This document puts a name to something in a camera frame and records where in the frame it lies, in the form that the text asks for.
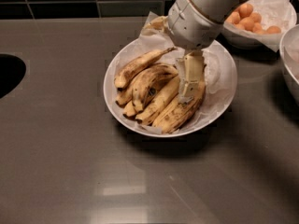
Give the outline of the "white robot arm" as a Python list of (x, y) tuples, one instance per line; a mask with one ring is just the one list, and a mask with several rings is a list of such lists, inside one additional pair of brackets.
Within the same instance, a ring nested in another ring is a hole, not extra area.
[(248, 0), (176, 0), (166, 17), (157, 17), (145, 29), (165, 32), (188, 54), (209, 47), (227, 17)]

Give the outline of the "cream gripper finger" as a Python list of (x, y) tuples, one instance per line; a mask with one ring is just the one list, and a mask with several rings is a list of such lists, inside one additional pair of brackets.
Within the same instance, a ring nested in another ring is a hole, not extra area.
[(176, 61), (178, 76), (178, 101), (188, 103), (199, 91), (200, 82), (204, 80), (205, 61), (203, 51), (192, 50)]
[(145, 26), (145, 30), (156, 30), (160, 32), (165, 32), (168, 27), (168, 17), (167, 16), (159, 16), (148, 22)]

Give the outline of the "white rounded gripper body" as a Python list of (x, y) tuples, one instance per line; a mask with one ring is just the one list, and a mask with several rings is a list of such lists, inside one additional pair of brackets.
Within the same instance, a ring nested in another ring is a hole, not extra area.
[(209, 47), (222, 27), (199, 12), (191, 0), (176, 0), (168, 11), (167, 25), (173, 43), (183, 49)]

